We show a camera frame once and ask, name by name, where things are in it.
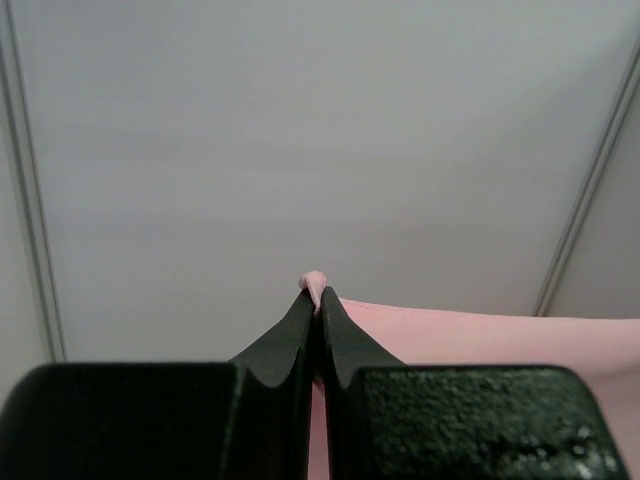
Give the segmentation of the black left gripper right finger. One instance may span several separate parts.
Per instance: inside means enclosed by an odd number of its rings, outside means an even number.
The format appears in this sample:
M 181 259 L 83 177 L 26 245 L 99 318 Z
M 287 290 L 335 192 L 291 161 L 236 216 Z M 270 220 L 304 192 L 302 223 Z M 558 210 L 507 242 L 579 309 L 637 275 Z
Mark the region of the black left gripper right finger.
M 321 297 L 332 479 L 627 479 L 587 384 L 552 365 L 409 365 Z

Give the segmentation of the pink t shirt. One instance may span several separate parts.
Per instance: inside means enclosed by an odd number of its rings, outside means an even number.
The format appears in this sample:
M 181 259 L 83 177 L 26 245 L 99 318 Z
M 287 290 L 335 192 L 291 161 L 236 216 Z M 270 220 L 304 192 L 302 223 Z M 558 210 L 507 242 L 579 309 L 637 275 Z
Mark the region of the pink t shirt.
M 589 385 L 632 478 L 639 476 L 639 322 L 422 310 L 341 299 L 408 364 L 554 364 Z

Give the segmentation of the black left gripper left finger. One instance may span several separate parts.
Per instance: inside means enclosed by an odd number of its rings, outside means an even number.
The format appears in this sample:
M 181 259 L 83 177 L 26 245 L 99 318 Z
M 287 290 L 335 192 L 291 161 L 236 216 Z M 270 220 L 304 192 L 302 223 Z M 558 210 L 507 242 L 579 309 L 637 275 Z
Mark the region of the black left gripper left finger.
M 224 362 L 58 363 L 1 411 L 5 479 L 303 479 L 314 305 Z

